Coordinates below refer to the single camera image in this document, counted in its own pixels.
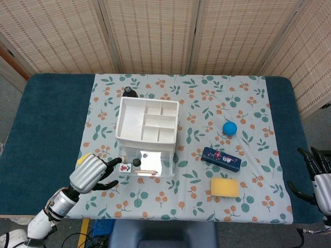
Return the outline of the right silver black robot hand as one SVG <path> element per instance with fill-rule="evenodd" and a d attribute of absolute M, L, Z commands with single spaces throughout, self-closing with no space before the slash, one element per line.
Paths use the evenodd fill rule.
<path fill-rule="evenodd" d="M 308 195 L 299 191 L 291 181 L 287 181 L 288 187 L 296 197 L 318 206 L 319 210 L 328 217 L 330 216 L 330 159 L 314 147 L 311 147 L 311 152 L 300 147 L 297 151 L 306 162 L 314 194 Z"/>

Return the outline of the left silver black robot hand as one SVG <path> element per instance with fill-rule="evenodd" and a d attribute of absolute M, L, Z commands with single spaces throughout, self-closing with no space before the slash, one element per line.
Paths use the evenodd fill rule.
<path fill-rule="evenodd" d="M 114 167 L 124 161 L 124 157 L 118 157 L 105 162 L 98 156 L 88 153 L 77 161 L 77 167 L 69 176 L 70 185 L 79 194 L 109 190 L 118 184 L 118 180 L 108 184 L 102 184 L 99 181 L 106 179 L 113 173 Z"/>

